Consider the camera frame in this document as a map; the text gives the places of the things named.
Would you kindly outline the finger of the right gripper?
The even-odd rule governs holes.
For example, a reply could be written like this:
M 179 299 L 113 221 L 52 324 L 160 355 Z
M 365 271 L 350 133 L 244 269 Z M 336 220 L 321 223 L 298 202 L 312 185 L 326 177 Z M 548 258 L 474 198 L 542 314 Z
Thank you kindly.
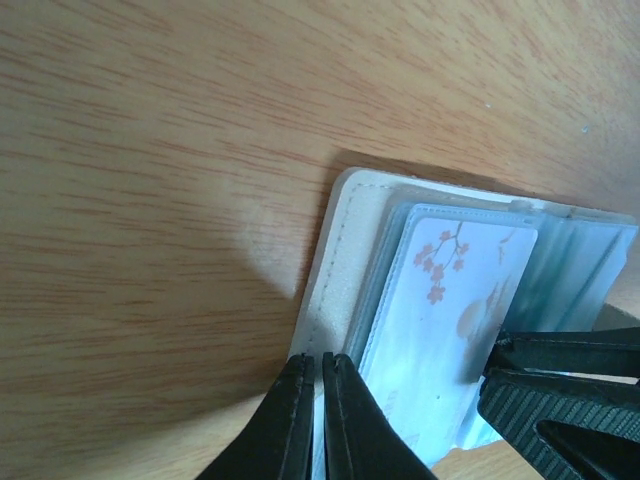
M 478 412 L 545 479 L 637 479 L 639 387 L 494 369 Z
M 637 375 L 639 329 L 504 332 L 492 348 L 492 366 L 509 370 Z

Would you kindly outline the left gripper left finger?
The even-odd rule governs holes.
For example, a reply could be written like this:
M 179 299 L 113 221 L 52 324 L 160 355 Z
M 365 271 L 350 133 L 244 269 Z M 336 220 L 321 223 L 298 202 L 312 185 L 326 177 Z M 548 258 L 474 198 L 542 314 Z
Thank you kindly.
M 198 478 L 309 479 L 314 383 L 314 359 L 290 357 L 246 426 Z

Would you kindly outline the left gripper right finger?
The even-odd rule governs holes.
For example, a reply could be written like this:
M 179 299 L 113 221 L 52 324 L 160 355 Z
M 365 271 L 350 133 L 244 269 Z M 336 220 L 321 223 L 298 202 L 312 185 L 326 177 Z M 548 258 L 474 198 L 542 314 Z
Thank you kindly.
M 326 352 L 322 372 L 328 479 L 435 477 L 393 430 L 348 355 Z

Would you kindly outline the white cherry-blossom card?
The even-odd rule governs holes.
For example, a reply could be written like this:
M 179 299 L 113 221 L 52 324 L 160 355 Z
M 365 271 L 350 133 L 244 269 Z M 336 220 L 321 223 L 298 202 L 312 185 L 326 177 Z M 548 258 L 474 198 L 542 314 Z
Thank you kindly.
M 429 466 L 454 447 L 537 237 L 510 217 L 407 218 L 359 371 Z

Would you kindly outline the white card holder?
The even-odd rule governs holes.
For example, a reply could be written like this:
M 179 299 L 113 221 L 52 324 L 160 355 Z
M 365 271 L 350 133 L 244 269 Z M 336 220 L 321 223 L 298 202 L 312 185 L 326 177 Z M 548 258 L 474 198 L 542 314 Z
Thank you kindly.
M 343 353 L 360 374 L 386 278 L 415 208 L 432 215 L 531 221 L 538 237 L 497 336 L 504 331 L 573 332 L 638 325 L 636 317 L 606 301 L 638 234 L 631 216 L 351 168 L 339 176 L 329 198 L 293 335 L 293 353 L 315 358 Z M 499 438 L 477 411 L 489 353 L 449 452 L 476 449 Z

